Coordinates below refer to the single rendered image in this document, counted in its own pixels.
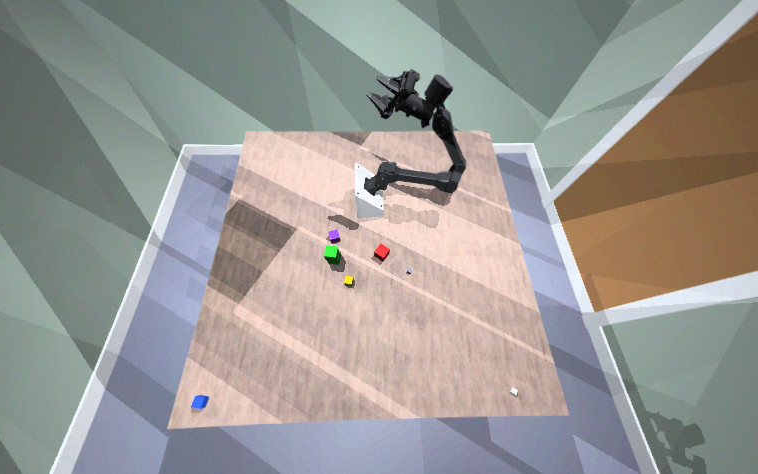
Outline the red block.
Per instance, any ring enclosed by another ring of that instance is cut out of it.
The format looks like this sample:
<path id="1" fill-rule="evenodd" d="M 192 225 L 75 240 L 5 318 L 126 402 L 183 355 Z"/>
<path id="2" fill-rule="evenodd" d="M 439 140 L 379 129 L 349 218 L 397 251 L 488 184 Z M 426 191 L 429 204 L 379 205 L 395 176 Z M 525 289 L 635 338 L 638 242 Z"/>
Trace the red block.
<path id="1" fill-rule="evenodd" d="M 389 255 L 390 249 L 386 246 L 380 244 L 377 249 L 374 251 L 374 256 L 381 261 L 384 261 L 386 257 Z"/>

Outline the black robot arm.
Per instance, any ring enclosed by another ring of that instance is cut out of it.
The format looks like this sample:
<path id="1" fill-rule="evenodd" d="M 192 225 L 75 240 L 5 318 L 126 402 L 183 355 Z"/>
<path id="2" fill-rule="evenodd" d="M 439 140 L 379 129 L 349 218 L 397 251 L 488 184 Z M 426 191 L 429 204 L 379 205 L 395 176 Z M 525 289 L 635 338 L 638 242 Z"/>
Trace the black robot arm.
<path id="1" fill-rule="evenodd" d="M 429 120 L 433 116 L 432 129 L 444 143 L 453 163 L 449 171 L 428 173 L 401 169 L 396 166 L 396 162 L 382 162 L 375 176 L 370 179 L 365 178 L 364 189 L 366 191 L 375 196 L 375 192 L 378 190 L 386 190 L 388 183 L 397 181 L 430 185 L 447 193 L 453 193 L 457 190 L 458 183 L 466 169 L 466 161 L 453 133 L 450 113 L 445 109 L 443 103 L 452 92 L 453 87 L 447 82 L 446 78 L 436 74 L 424 92 L 425 100 L 421 98 L 419 109 L 414 115 L 421 120 L 422 129 L 429 125 Z M 433 115 L 435 107 L 436 112 Z"/>

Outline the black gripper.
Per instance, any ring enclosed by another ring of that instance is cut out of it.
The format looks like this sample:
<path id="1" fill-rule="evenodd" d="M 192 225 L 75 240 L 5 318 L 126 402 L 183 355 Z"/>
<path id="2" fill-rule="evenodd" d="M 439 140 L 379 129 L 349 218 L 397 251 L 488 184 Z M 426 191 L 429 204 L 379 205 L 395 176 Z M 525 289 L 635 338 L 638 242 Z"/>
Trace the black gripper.
<path id="1" fill-rule="evenodd" d="M 368 98 L 379 110 L 382 118 L 389 118 L 394 111 L 401 110 L 406 113 L 405 116 L 414 116 L 419 109 L 421 98 L 419 93 L 413 93 L 416 77 L 413 72 L 407 71 L 399 77 L 377 76 L 377 81 L 391 91 L 395 96 L 380 96 L 367 92 Z M 388 96 L 388 97 L 387 97 Z"/>

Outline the blue cube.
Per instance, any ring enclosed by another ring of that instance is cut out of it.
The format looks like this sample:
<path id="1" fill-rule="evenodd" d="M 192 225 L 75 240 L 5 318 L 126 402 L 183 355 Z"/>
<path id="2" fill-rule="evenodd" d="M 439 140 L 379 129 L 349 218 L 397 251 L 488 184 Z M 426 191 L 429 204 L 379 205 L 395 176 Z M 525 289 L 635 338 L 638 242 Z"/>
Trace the blue cube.
<path id="1" fill-rule="evenodd" d="M 204 408 L 206 407 L 208 400 L 209 400 L 208 396 L 202 396 L 202 395 L 195 396 L 192 402 L 191 408 L 196 408 L 196 409 Z"/>

